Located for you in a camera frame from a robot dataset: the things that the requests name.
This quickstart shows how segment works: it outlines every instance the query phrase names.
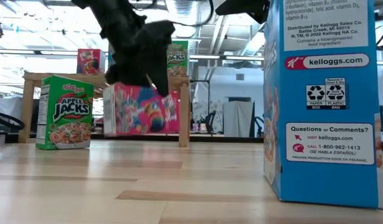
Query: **pink cereal box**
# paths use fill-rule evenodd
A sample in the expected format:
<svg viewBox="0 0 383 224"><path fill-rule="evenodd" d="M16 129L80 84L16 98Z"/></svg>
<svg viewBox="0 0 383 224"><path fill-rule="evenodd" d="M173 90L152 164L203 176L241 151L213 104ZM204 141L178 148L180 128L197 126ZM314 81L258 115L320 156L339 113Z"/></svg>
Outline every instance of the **pink cereal box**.
<svg viewBox="0 0 383 224"><path fill-rule="evenodd" d="M78 49L77 73L94 74L105 72L106 56L100 49Z"/></svg>
<svg viewBox="0 0 383 224"><path fill-rule="evenodd" d="M108 136L177 133L179 96L162 97L157 90L116 83L103 92L104 134Z"/></svg>

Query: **apple jacks logo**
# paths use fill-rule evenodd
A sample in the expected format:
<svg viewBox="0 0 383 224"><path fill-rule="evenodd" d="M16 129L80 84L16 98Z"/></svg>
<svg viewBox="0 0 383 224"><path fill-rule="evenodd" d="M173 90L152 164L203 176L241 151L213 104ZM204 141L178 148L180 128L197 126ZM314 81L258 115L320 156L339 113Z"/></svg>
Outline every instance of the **apple jacks logo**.
<svg viewBox="0 0 383 224"><path fill-rule="evenodd" d="M55 113L53 114L53 122L57 122L60 118L80 119L85 115L89 115L90 106L87 102L79 98L62 98L55 104Z"/></svg>
<svg viewBox="0 0 383 224"><path fill-rule="evenodd" d="M167 63L180 63L186 60L186 55L182 51L169 52L167 56Z"/></svg>

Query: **blue cereal box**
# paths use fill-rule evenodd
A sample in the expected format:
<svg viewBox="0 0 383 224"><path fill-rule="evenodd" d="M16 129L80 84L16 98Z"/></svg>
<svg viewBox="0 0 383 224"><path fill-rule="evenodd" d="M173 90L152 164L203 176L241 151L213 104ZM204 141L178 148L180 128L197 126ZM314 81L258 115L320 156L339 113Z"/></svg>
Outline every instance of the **blue cereal box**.
<svg viewBox="0 0 383 224"><path fill-rule="evenodd" d="M264 173L280 200L383 209L374 1L272 0Z"/></svg>

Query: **black robotic arm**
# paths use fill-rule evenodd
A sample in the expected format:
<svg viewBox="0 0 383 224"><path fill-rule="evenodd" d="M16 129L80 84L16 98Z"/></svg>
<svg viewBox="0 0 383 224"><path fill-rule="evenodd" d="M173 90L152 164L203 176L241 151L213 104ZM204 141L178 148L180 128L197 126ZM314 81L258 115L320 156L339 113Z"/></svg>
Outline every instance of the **black robotic arm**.
<svg viewBox="0 0 383 224"><path fill-rule="evenodd" d="M209 18L193 26L201 26L210 21L213 0L209 2ZM113 59L116 63L106 73L109 84L122 82L150 86L149 77L160 95L168 95L167 48L175 31L174 22L146 24L147 17L138 16L128 0L72 0L72 3L82 9L90 7L102 28L100 36L107 38L113 46ZM257 22L263 23L267 19L269 4L269 0L226 0L217 8L216 13L222 16L246 12Z"/></svg>

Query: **black chair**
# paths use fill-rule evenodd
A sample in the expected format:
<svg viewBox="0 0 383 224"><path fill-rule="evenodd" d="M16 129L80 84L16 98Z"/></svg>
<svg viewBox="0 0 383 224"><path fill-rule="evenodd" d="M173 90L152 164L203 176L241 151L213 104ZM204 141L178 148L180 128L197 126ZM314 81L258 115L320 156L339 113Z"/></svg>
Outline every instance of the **black chair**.
<svg viewBox="0 0 383 224"><path fill-rule="evenodd" d="M379 117L381 119L381 133L383 134L383 105L379 105Z"/></svg>
<svg viewBox="0 0 383 224"><path fill-rule="evenodd" d="M263 138L263 135L264 135L264 133L262 131L263 128L259 124L258 121L262 122L262 124L265 124L264 120L262 118L260 118L260 117L255 117L254 121L255 121L256 125L258 125L258 132L256 133L257 138Z"/></svg>
<svg viewBox="0 0 383 224"><path fill-rule="evenodd" d="M205 117L205 126L206 126L206 131L210 134L213 134L213 127L212 124L214 123L214 117L216 115L216 111L210 112L206 117Z"/></svg>

